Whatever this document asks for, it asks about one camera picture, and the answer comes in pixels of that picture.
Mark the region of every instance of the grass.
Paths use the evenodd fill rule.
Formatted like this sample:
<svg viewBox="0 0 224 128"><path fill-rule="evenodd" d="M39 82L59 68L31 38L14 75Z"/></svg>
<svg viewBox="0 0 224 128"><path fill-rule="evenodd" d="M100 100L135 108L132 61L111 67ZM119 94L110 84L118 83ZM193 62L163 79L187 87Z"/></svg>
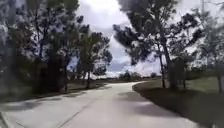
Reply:
<svg viewBox="0 0 224 128"><path fill-rule="evenodd" d="M90 89L98 89L103 87L104 85L105 84L103 83L93 82L90 85ZM33 94L32 88L30 86L19 86L19 87L13 87L11 90L11 94L8 94L7 92L1 93L0 103L18 102L18 101L24 101L24 100L30 100L30 99L39 99L39 98L45 98L45 97L58 96L62 94L78 93L84 90L86 90L86 85L73 83L73 84L68 84L67 92L62 90L61 92L56 92L56 93Z"/></svg>
<svg viewBox="0 0 224 128"><path fill-rule="evenodd" d="M162 89L159 80L133 86L143 97L180 116L211 127L224 127L224 95L218 94L215 78L202 78L187 82L188 91Z"/></svg>

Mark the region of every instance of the bush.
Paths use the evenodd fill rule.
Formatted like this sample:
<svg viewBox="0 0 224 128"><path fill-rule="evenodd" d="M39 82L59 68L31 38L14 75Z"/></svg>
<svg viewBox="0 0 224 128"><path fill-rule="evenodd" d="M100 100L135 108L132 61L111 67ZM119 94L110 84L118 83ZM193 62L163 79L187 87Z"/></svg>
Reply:
<svg viewBox="0 0 224 128"><path fill-rule="evenodd" d="M157 74L155 72L151 73L151 78L156 78Z"/></svg>
<svg viewBox="0 0 224 128"><path fill-rule="evenodd" d="M186 71L186 80L195 80L203 76L203 70L197 67L192 67Z"/></svg>
<svg viewBox="0 0 224 128"><path fill-rule="evenodd" d="M129 82L131 81L131 74L129 71L126 71L124 74L119 75L119 79L122 81Z"/></svg>

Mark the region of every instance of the distant tree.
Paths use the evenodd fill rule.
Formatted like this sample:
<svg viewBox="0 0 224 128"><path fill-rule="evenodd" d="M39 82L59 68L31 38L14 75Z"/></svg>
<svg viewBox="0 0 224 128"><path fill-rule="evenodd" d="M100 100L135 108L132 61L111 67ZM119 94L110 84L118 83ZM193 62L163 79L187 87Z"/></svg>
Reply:
<svg viewBox="0 0 224 128"><path fill-rule="evenodd" d="M156 78L157 74L155 72L151 73L151 78Z"/></svg>
<svg viewBox="0 0 224 128"><path fill-rule="evenodd" d="M107 71L107 68L106 66L104 65L99 65L98 67L96 67L93 71L93 75L95 76L103 76L103 75L106 75L106 71Z"/></svg>
<svg viewBox="0 0 224 128"><path fill-rule="evenodd" d="M141 79L141 74L139 74L137 72L132 72L131 73L131 79L132 80L140 80Z"/></svg>
<svg viewBox="0 0 224 128"><path fill-rule="evenodd" d="M126 82L131 81L131 73L127 70L125 73L119 75L120 80L124 80Z"/></svg>
<svg viewBox="0 0 224 128"><path fill-rule="evenodd" d="M87 74L87 86L90 88L90 75L99 65L105 67L110 65L112 55L109 51L109 39L102 33L91 33L87 27L86 34L82 37L82 44L79 50L79 68L81 69L83 80Z"/></svg>
<svg viewBox="0 0 224 128"><path fill-rule="evenodd" d="M187 80L198 79L200 77L203 77L203 75L205 75L204 73L206 72L200 67L191 67L186 71L186 79Z"/></svg>

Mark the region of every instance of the asphalt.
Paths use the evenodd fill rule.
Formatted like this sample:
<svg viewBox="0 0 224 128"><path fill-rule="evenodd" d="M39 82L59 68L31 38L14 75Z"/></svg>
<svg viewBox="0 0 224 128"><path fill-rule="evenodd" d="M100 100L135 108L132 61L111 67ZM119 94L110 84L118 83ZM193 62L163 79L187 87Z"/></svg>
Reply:
<svg viewBox="0 0 224 128"><path fill-rule="evenodd" d="M134 84L2 104L0 110L9 128L198 128L142 98Z"/></svg>

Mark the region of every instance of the cloudy sky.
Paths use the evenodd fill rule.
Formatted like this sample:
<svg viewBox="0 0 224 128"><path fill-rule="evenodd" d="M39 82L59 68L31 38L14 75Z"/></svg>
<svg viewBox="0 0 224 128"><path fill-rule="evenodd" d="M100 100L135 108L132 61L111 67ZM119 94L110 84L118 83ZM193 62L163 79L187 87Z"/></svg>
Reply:
<svg viewBox="0 0 224 128"><path fill-rule="evenodd" d="M200 7L200 1L201 0L181 0L177 7L177 16L175 18L189 12L191 8ZM215 10L214 5L206 5L206 9ZM143 76L160 71L158 61L153 63L139 63L131 67L130 58L125 54L124 48L113 38L113 24L129 24L126 15L120 11L117 0L80 0L78 14L84 16L84 22L90 24L93 31L103 32L106 36L111 38L110 51L113 54L113 61L107 72L108 76L114 77L126 70L138 72Z"/></svg>

